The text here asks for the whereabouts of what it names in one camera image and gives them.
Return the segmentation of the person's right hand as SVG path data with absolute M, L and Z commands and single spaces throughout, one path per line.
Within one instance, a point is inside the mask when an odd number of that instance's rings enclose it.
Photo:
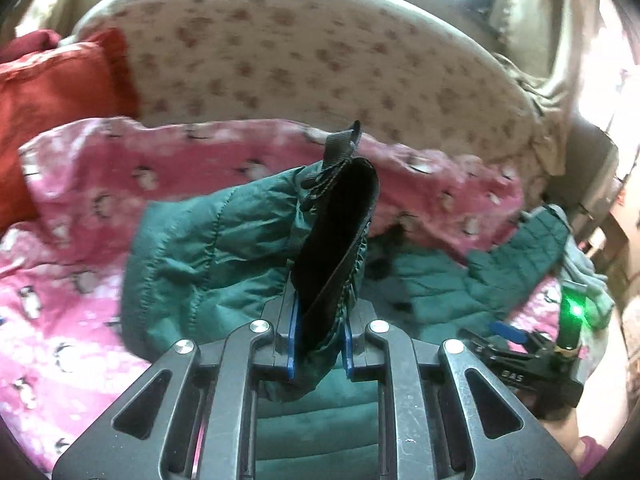
M 541 423 L 573 460 L 580 478 L 618 479 L 620 468 L 614 465 L 614 444 L 629 414 L 625 402 L 587 399 L 564 419 Z

